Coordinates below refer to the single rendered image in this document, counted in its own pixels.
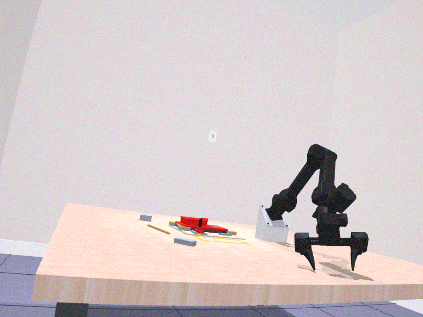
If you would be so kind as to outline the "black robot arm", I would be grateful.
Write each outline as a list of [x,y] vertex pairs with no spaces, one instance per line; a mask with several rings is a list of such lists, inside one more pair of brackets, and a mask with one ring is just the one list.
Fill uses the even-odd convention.
[[[297,204],[297,195],[312,177],[319,171],[319,183],[313,190],[311,201],[318,205],[312,217],[318,220],[316,232],[330,230],[339,236],[339,228],[348,225],[348,217],[343,213],[355,200],[355,193],[345,183],[335,187],[335,161],[337,154],[319,144],[310,146],[307,153],[307,162],[296,176],[289,188],[275,194],[270,208],[266,212],[272,221],[282,220],[283,213],[290,213]],[[336,214],[340,213],[340,214]]]

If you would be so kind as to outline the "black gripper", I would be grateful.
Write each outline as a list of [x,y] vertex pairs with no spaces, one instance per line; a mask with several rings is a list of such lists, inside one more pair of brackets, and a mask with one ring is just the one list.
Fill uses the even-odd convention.
[[312,245],[315,246],[350,246],[351,248],[351,269],[354,271],[355,261],[358,255],[367,252],[368,234],[365,232],[351,232],[350,238],[341,238],[334,231],[321,230],[318,237],[309,237],[309,232],[295,233],[295,252],[304,255],[315,270],[315,260],[312,252]]

